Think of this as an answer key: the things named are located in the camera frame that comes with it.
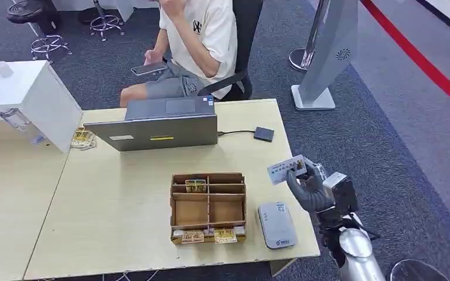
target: man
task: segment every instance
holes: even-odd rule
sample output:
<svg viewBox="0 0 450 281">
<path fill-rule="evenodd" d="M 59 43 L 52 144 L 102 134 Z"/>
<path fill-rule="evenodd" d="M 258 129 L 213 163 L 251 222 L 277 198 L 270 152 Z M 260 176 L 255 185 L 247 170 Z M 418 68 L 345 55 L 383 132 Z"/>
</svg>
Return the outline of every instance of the man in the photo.
<svg viewBox="0 0 450 281">
<path fill-rule="evenodd" d="M 195 96 L 203 87 L 234 74 L 237 27 L 232 0 L 159 0 L 159 34 L 145 63 L 162 61 L 168 47 L 172 61 L 156 81 L 121 91 L 120 107 L 130 100 Z M 230 86 L 213 95 L 222 99 Z"/>
</svg>

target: black stool seat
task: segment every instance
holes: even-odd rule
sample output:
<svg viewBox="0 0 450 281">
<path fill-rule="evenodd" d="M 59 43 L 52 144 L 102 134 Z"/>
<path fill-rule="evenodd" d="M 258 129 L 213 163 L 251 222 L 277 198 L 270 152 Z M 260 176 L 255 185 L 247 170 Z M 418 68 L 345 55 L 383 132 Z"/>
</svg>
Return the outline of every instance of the black stool seat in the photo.
<svg viewBox="0 0 450 281">
<path fill-rule="evenodd" d="M 38 1 L 18 2 L 8 9 L 8 20 L 12 23 L 37 22 L 46 13 L 46 6 Z"/>
</svg>

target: light wood tabletop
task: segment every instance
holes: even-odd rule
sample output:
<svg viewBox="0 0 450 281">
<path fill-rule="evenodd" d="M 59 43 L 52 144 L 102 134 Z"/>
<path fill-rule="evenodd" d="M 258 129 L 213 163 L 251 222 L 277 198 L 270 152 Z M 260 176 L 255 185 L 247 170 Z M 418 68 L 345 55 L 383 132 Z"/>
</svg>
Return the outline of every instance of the light wood tabletop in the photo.
<svg viewBox="0 0 450 281">
<path fill-rule="evenodd" d="M 222 136 L 218 145 L 122 152 L 98 139 L 94 149 L 72 150 L 63 170 L 25 279 L 271 262 L 276 274 L 295 258 L 319 256 L 309 215 L 285 183 L 273 186 L 267 167 L 291 155 L 276 100 L 216 104 L 220 131 L 275 130 L 272 143 L 252 133 Z M 124 109 L 84 112 L 83 122 L 123 120 Z M 247 239 L 243 244 L 174 245 L 170 241 L 172 174 L 240 172 L 247 185 Z M 258 205 L 283 201 L 299 242 L 266 247 Z"/>
<path fill-rule="evenodd" d="M 0 281 L 22 280 L 66 157 L 0 122 Z"/>
</svg>

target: cable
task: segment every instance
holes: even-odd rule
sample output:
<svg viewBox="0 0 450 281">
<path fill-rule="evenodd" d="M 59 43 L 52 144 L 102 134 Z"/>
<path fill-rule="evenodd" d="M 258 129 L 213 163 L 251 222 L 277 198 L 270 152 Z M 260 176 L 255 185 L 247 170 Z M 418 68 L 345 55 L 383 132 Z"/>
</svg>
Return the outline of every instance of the cable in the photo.
<svg viewBox="0 0 450 281">
<path fill-rule="evenodd" d="M 159 271 L 159 269 L 154 271 L 154 273 L 151 275 L 151 277 L 149 277 L 149 279 L 146 281 L 151 281 L 151 279 L 156 275 L 156 273 L 158 273 L 158 271 Z"/>
<path fill-rule="evenodd" d="M 149 279 L 147 279 L 146 281 L 151 281 L 151 279 L 156 275 L 156 273 L 158 273 L 159 269 L 154 271 L 154 273 L 151 275 L 151 277 L 149 277 Z M 128 278 L 128 274 L 130 273 L 130 271 L 126 270 L 122 273 L 121 277 L 116 279 L 115 281 L 121 281 L 123 278 L 125 278 L 125 280 L 127 281 L 131 281 L 130 278 Z"/>
<path fill-rule="evenodd" d="M 370 241 L 374 241 L 374 240 L 379 239 L 379 238 L 381 237 L 380 234 L 378 234 L 378 233 L 376 233 L 376 232 L 373 232 L 373 231 L 371 231 L 371 230 L 368 230 L 368 228 L 362 226 L 362 224 L 359 223 L 359 222 L 354 218 L 353 214 L 349 213 L 349 216 L 351 217 L 351 219 L 353 220 L 353 222 L 354 222 L 359 228 L 361 228 L 362 230 L 365 230 L 366 232 L 372 234 L 373 237 L 370 238 Z"/>
<path fill-rule="evenodd" d="M 249 130 L 240 130 L 240 131 L 231 131 L 231 132 L 218 132 L 218 136 L 228 135 L 230 133 L 256 133 L 255 131 Z"/>
</svg>

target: hand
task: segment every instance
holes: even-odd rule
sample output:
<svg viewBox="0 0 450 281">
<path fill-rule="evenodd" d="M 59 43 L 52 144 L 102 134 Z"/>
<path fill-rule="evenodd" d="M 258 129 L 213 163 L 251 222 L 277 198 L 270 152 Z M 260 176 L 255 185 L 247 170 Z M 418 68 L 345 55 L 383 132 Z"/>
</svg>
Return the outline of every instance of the hand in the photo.
<svg viewBox="0 0 450 281">
<path fill-rule="evenodd" d="M 159 0 L 159 4 L 170 20 L 183 16 L 186 0 Z"/>
<path fill-rule="evenodd" d="M 323 180 L 325 169 L 320 164 L 314 164 L 304 157 L 306 173 L 298 176 L 301 184 L 296 180 L 294 170 L 287 171 L 287 186 L 299 202 L 299 205 L 307 212 L 318 212 L 334 205 L 333 199 L 325 196 L 323 192 Z"/>
<path fill-rule="evenodd" d="M 144 62 L 145 66 L 148 64 L 159 63 L 163 60 L 163 55 L 156 50 L 147 50 L 144 57 L 146 58 Z"/>
</svg>

